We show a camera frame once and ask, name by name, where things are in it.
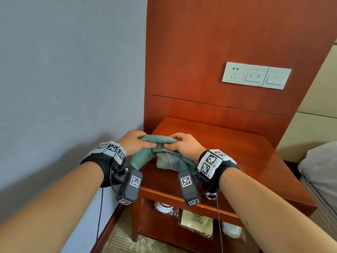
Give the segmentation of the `white rocker switch plate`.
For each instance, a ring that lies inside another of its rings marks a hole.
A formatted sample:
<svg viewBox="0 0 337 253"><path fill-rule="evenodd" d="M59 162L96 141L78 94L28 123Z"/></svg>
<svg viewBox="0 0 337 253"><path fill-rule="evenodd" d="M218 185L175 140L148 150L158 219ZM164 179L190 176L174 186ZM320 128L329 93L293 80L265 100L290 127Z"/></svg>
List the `white rocker switch plate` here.
<svg viewBox="0 0 337 253"><path fill-rule="evenodd" d="M291 71L289 68L269 67L262 87L283 90Z"/></svg>

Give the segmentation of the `round item in clear wrap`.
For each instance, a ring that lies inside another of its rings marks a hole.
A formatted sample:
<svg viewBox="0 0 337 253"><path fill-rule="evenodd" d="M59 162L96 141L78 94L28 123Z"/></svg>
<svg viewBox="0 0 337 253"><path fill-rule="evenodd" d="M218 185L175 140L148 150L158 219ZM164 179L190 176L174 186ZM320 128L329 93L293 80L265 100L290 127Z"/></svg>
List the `round item in clear wrap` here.
<svg viewBox="0 0 337 253"><path fill-rule="evenodd" d="M180 216L180 210L179 208L176 208L174 206L170 206L168 204L160 203L160 202L155 202L154 203L154 208L164 214L164 215L169 215L169 216L174 216L179 218Z"/></svg>

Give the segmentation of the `white slippers in clear wrap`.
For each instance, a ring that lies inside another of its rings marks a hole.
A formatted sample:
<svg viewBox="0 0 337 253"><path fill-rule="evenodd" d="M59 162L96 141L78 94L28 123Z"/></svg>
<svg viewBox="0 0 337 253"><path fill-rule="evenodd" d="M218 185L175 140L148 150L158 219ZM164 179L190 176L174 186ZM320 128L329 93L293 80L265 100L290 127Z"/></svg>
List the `white slippers in clear wrap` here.
<svg viewBox="0 0 337 253"><path fill-rule="evenodd" d="M244 228L227 222L221 222L221 226L223 233L228 237L232 239L241 239L243 241L246 241Z"/></svg>

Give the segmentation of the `red wooden nightstand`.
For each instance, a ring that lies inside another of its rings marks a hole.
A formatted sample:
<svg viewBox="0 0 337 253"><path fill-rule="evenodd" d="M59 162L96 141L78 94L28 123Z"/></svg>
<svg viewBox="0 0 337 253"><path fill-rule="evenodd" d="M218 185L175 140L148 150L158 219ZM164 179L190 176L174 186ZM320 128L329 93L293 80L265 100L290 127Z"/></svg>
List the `red wooden nightstand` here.
<svg viewBox="0 0 337 253"><path fill-rule="evenodd" d="M310 216L317 205L305 187L293 175L275 149L263 136L226 128L180 120L159 118L144 122L146 133L169 136L176 132L191 134L208 149L220 149L232 157L241 171L266 186L292 204L304 215ZM203 197L201 204L188 207L180 190L178 173L158 169L154 162L146 164L141 172L143 181L137 201L132 206L132 240L143 235L196 253L262 253L246 231L246 241L223 237L220 239L216 202ZM213 239L183 228L174 217L157 212L153 204L159 201L213 219Z"/></svg>

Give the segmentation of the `right wrist marker band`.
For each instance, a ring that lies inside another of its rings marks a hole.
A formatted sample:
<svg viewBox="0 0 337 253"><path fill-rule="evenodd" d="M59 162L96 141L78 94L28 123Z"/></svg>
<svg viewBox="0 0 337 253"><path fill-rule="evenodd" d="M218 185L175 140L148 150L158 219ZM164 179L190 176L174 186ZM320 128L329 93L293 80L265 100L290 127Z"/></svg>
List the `right wrist marker band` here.
<svg viewBox="0 0 337 253"><path fill-rule="evenodd" d="M236 161L221 150L208 149L201 154L195 173L203 181L202 188L208 193L218 193L220 177L228 168L239 169Z"/></svg>

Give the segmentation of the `person's left hand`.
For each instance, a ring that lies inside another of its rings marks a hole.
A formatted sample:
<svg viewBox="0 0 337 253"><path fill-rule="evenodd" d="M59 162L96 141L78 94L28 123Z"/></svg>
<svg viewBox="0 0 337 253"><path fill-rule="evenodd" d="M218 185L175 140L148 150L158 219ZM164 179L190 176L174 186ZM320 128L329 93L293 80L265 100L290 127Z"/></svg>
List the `person's left hand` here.
<svg viewBox="0 0 337 253"><path fill-rule="evenodd" d="M133 154L139 152L137 149L137 145L139 141L142 141L141 138L146 136L147 134L143 131L130 130L128 131L118 143L125 150L125 156L132 156Z"/></svg>

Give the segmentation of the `green towel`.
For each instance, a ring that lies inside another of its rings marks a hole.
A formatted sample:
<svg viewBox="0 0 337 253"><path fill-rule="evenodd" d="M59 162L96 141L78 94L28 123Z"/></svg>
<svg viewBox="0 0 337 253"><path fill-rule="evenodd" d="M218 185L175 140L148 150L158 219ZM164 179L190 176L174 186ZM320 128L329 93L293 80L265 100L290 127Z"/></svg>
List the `green towel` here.
<svg viewBox="0 0 337 253"><path fill-rule="evenodd" d="M144 142L156 143L155 148L142 149L135 153L130 164L137 170L140 170L146 163L157 157L157 168L169 169L177 172L190 171L192 175L196 174L196 164L192 160L184 157L179 151L168 150L164 144L174 144L178 141L169 136L146 135L141 138Z"/></svg>

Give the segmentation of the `red wooden baseboard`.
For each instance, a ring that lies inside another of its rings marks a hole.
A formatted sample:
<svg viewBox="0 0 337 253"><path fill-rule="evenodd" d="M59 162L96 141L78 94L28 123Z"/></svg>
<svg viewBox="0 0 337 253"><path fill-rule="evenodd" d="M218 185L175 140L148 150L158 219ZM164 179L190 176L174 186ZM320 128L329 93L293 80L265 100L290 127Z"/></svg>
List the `red wooden baseboard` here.
<svg viewBox="0 0 337 253"><path fill-rule="evenodd" d="M107 243L113 229L115 228L121 214L124 211L124 208L124 205L118 204L106 226L104 227L102 233L99 235L90 253L102 253L105 244Z"/></svg>

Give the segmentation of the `left wrist marker band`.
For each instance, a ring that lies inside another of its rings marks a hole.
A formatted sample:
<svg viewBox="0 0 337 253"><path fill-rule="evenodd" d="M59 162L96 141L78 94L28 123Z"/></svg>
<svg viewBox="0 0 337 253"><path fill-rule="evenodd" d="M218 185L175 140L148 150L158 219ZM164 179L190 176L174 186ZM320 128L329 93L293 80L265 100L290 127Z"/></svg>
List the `left wrist marker band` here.
<svg viewBox="0 0 337 253"><path fill-rule="evenodd" d="M111 185L121 184L120 181L113 182L116 175L124 175L124 165L126 151L114 141L100 143L95 149L86 155L80 164L86 162L96 163L104 174L101 188L110 187Z"/></svg>

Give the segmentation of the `white pillow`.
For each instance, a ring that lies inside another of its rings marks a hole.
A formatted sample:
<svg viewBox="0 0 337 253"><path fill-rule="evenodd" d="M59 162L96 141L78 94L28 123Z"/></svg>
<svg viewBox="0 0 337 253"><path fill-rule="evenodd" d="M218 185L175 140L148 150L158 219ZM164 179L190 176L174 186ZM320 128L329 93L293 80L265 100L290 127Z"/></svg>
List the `white pillow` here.
<svg viewBox="0 0 337 253"><path fill-rule="evenodd" d="M298 170L337 213L337 142L309 150Z"/></svg>

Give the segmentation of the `person's right forearm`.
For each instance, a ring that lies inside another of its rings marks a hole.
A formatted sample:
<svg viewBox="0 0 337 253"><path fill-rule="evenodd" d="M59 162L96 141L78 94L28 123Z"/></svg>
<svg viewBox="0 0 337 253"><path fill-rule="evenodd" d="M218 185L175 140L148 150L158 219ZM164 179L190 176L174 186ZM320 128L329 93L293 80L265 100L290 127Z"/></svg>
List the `person's right forearm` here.
<svg viewBox="0 0 337 253"><path fill-rule="evenodd" d="M219 186L264 253L337 253L324 230L244 172L227 168Z"/></svg>

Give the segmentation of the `wrist marker band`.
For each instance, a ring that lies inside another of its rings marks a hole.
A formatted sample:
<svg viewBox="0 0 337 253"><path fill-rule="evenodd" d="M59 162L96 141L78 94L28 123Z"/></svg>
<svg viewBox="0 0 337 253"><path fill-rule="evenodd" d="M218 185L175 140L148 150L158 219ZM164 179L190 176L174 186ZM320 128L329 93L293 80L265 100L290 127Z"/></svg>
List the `wrist marker band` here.
<svg viewBox="0 0 337 253"><path fill-rule="evenodd" d="M236 161L221 150L208 149L201 154L195 173L203 181L202 188L208 193L218 193L220 177L228 168L239 169Z"/></svg>
<svg viewBox="0 0 337 253"><path fill-rule="evenodd" d="M104 174L101 188L110 187L111 185L121 184L120 181L113 182L116 175L124 175L124 165L126 151L114 141L100 143L95 149L86 155L80 164L86 162L96 163Z"/></svg>

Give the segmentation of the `white power socket plate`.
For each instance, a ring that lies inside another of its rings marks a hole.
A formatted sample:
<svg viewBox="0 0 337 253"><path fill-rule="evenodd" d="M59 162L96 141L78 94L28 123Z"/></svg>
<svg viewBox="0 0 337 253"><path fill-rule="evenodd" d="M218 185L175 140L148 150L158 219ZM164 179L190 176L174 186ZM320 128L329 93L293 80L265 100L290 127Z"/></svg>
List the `white power socket plate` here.
<svg viewBox="0 0 337 253"><path fill-rule="evenodd" d="M226 62L222 82L242 84L247 64Z"/></svg>

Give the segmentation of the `beige padded headboard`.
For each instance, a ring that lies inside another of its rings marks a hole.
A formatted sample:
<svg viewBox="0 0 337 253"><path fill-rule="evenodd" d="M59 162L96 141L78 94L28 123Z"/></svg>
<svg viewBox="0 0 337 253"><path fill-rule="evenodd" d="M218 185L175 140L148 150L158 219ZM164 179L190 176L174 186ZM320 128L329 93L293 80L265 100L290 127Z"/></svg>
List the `beige padded headboard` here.
<svg viewBox="0 0 337 253"><path fill-rule="evenodd" d="M284 160L299 163L308 150L337 142L337 40L276 148Z"/></svg>

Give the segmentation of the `beige packet in clear wrap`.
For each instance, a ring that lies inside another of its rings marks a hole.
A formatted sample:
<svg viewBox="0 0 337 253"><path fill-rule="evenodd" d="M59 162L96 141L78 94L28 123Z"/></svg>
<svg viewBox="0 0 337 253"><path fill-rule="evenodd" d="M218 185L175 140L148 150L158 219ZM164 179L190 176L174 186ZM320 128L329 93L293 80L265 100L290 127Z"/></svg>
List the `beige packet in clear wrap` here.
<svg viewBox="0 0 337 253"><path fill-rule="evenodd" d="M182 210L178 225L205 238L213 239L213 219Z"/></svg>

